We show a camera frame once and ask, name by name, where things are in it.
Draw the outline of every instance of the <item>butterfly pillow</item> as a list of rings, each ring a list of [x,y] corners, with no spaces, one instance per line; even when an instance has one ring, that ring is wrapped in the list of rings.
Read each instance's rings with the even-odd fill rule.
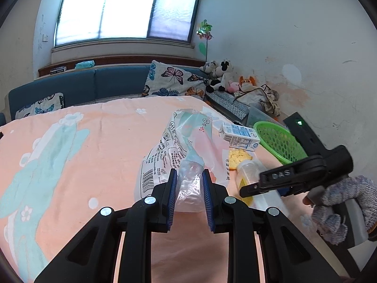
[[[203,99],[206,79],[161,62],[152,61],[143,97],[196,96]]]
[[[15,117],[16,119],[21,119],[37,114],[54,112],[61,108],[64,108],[64,95],[58,92],[20,108],[20,110],[16,112]]]

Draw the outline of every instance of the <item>bread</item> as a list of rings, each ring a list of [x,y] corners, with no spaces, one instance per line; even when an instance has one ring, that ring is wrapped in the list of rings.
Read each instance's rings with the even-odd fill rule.
[[[253,159],[244,149],[229,148],[229,169],[236,170],[240,162],[245,159]]]

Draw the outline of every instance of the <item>gloved hand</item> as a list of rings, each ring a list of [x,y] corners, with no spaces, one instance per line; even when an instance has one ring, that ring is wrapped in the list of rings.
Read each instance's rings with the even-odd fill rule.
[[[377,240],[377,187],[370,179],[358,176],[343,179],[327,187],[321,197],[323,206],[314,206],[312,220],[317,224],[321,236],[333,245],[346,239],[348,227],[340,215],[331,212],[331,206],[352,198],[359,202],[369,240]],[[312,204],[307,197],[303,203]]]

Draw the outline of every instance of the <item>green basket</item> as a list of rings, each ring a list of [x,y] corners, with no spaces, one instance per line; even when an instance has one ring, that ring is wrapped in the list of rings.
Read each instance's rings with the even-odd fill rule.
[[[261,145],[283,165],[307,157],[296,138],[285,128],[268,121],[259,121],[253,127],[261,139]]]

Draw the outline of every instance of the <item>pink plush toy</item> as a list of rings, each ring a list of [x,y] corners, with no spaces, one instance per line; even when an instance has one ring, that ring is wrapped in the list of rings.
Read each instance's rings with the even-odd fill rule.
[[[235,93],[236,91],[239,91],[241,85],[238,82],[227,82],[227,86],[225,90],[229,93]]]

